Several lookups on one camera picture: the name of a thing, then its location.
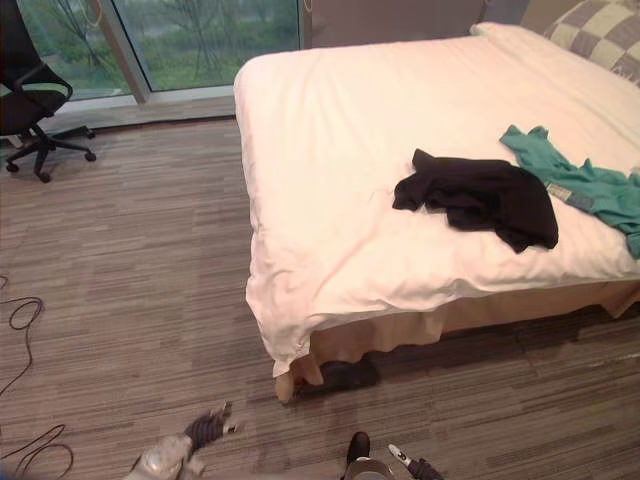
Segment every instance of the green clothing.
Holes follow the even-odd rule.
[[[513,150],[522,168],[543,183],[591,198],[583,210],[624,232],[631,255],[640,258],[640,174],[627,178],[615,170],[596,168],[589,159],[578,168],[551,145],[548,133],[536,127],[525,135],[511,125],[500,141]]]

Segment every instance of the black clothing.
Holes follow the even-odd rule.
[[[413,156],[416,173],[400,181],[393,208],[444,208],[449,224],[465,231],[494,230],[516,253],[558,243],[558,224],[544,184],[504,160]]]

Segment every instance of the white bedsheet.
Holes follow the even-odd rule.
[[[520,27],[249,61],[235,81],[251,199],[255,314],[274,376],[312,331],[459,297],[640,278],[623,234],[553,198],[560,240],[516,255],[493,232],[397,211],[416,148],[501,158],[511,124],[544,125],[567,158],[640,165],[640,89]]]

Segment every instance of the chair base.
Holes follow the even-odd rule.
[[[94,162],[96,160],[96,155],[89,148],[62,140],[63,138],[75,135],[85,135],[87,138],[94,138],[96,134],[93,132],[93,130],[89,129],[86,126],[74,128],[72,130],[66,130],[53,136],[49,136],[44,133],[44,131],[37,125],[33,127],[32,130],[38,136],[38,140],[34,141],[32,144],[24,147],[22,150],[14,153],[13,155],[9,156],[9,158],[7,158],[8,172],[15,173],[20,170],[20,168],[15,163],[13,163],[15,160],[25,157],[31,153],[38,152],[36,156],[36,163],[33,167],[33,173],[40,179],[42,183],[48,183],[51,180],[51,177],[48,173],[42,171],[42,167],[44,166],[44,162],[47,159],[47,155],[49,154],[49,152],[55,150],[58,147],[67,148],[69,150],[83,151],[85,152],[84,158],[88,162]]]

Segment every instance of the checkered pillow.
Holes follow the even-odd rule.
[[[545,36],[640,87],[640,1],[585,0]]]

